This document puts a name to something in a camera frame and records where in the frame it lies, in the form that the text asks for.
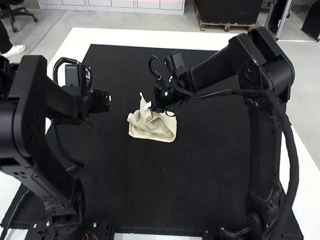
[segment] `gray floor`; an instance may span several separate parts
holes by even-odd
[[[73,27],[140,29],[163,31],[200,32],[195,13],[190,4],[186,4],[183,16],[156,15],[146,13],[122,13],[104,11],[65,11],[30,9],[39,19],[33,22],[30,17],[17,17],[16,26],[19,33],[11,31],[10,22],[5,19],[11,41],[24,44],[24,54],[44,55],[48,62],[52,59],[64,39]],[[264,25],[266,13],[261,13],[257,25]],[[302,20],[294,13],[285,22],[281,40],[308,40],[300,28]],[[223,32],[221,27],[212,27],[206,32]],[[231,28],[233,33],[246,32],[243,28]],[[320,136],[320,43],[279,42],[294,64],[296,77],[292,87],[291,100],[287,113],[291,123],[320,168],[318,154],[318,137]],[[12,62],[20,61],[21,55],[10,58]]]

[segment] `office chair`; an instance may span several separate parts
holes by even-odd
[[[10,17],[12,30],[14,33],[18,32],[18,28],[14,26],[16,22],[15,16],[23,15],[33,17],[34,22],[38,22],[38,18],[33,13],[30,13],[24,6],[12,8],[11,5],[22,4],[25,0],[0,0],[0,19]]]

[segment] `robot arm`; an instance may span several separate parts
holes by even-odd
[[[60,87],[47,77],[47,60],[39,55],[26,55],[19,65],[0,56],[0,70],[0,171],[43,200],[51,213],[51,234],[59,229],[62,235],[65,231],[66,236],[81,239],[84,190],[80,180],[62,166],[59,158],[64,156],[56,156],[50,149],[45,121],[80,125],[91,113],[109,111],[109,92],[90,90],[83,84],[83,64],[67,65],[66,86]]]
[[[227,47],[190,70],[180,52],[170,54],[164,59],[169,85],[152,70],[154,58],[150,59],[149,69],[158,78],[159,87],[154,88],[153,111],[163,113],[169,106],[188,98],[243,96],[249,110],[251,139],[250,182],[245,201],[248,229],[232,232],[223,227],[219,232],[226,239],[243,234],[255,240],[277,239],[285,227],[299,182],[297,151],[285,114],[295,78],[292,63],[263,27],[231,38]],[[240,88],[198,93],[234,75]],[[281,193],[279,180],[282,132],[290,158],[286,196]]]

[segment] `black pants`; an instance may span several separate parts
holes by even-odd
[[[5,28],[5,25],[0,20],[0,53],[5,54],[11,48],[12,48],[12,43],[10,42],[8,32]]]

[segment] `beige towel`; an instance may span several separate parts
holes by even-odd
[[[176,117],[167,116],[165,113],[153,112],[147,107],[144,96],[140,92],[140,110],[129,113],[129,135],[139,139],[151,139],[171,143],[177,134]]]

